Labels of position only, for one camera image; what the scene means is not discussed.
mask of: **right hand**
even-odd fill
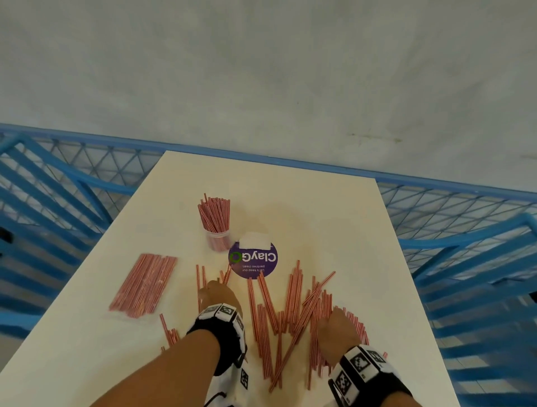
[[[317,323],[317,340],[322,356],[333,367],[347,351],[361,344],[356,327],[341,308],[336,308],[330,318]]]
[[[214,304],[224,303],[237,308],[237,312],[242,317],[242,307],[235,293],[231,288],[216,280],[209,281],[207,287],[200,290],[199,297],[201,299],[202,310]]]

